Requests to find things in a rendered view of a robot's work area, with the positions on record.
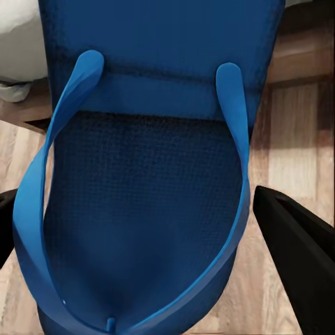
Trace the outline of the sandal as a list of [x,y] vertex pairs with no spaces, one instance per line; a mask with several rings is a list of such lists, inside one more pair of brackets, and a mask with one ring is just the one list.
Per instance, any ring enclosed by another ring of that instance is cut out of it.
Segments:
[[285,0],[38,6],[52,119],[12,232],[43,332],[182,335],[223,294],[248,223]]

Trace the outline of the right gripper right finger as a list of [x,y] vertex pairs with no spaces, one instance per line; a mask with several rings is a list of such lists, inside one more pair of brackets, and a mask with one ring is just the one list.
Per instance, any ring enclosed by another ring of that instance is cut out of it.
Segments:
[[335,335],[335,228],[264,186],[253,212],[303,335]]

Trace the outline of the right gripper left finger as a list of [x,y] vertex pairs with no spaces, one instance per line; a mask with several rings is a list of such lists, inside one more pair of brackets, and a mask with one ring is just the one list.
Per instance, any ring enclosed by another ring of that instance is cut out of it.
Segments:
[[0,270],[14,249],[13,207],[18,188],[0,193]]

